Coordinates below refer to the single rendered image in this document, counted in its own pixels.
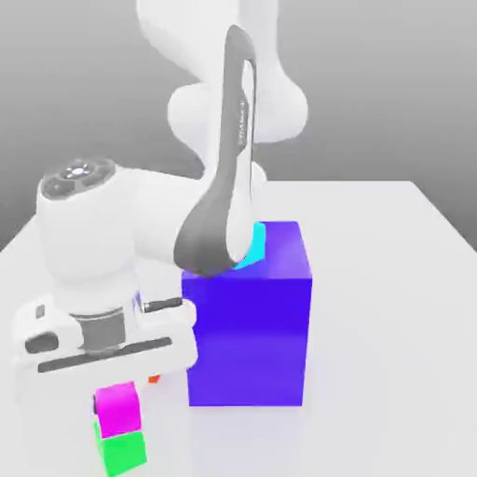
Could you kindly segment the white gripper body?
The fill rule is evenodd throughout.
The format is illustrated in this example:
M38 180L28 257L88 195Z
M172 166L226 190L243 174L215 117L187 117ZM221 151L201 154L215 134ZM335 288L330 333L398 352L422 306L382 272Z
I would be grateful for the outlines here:
M147 375L186 370L198 358L188 300L142 303L96 314L70 314L52 300L20 307L13 320L13 392L76 385L91 393Z

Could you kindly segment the small magenta cube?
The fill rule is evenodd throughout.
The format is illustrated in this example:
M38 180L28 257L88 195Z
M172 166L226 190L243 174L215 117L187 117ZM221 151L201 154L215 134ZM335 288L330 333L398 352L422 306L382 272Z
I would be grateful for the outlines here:
M139 395L133 381L98 388L94 409L103 439L142 429Z

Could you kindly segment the small green cube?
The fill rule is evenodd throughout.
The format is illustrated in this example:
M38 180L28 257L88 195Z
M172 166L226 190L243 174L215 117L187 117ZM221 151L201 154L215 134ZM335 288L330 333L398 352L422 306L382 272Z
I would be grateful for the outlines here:
M103 438L98 421L93 423L93 430L106 477L117 477L147 461L145 440L140 430Z

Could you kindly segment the small cyan cube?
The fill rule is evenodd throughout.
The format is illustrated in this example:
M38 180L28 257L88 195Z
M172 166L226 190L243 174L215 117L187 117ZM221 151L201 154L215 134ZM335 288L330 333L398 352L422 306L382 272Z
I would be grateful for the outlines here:
M253 225L252 244L246 256L234 267L235 270L263 261L266 256L266 226L262 222Z

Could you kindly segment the large blue box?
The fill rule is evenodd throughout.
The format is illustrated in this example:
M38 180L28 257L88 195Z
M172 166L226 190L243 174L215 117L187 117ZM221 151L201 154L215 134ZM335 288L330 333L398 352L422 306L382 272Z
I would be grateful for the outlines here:
M304 398L313 277L297 222L266 223L265 258L211 279L182 275L197 308L196 407L298 407Z

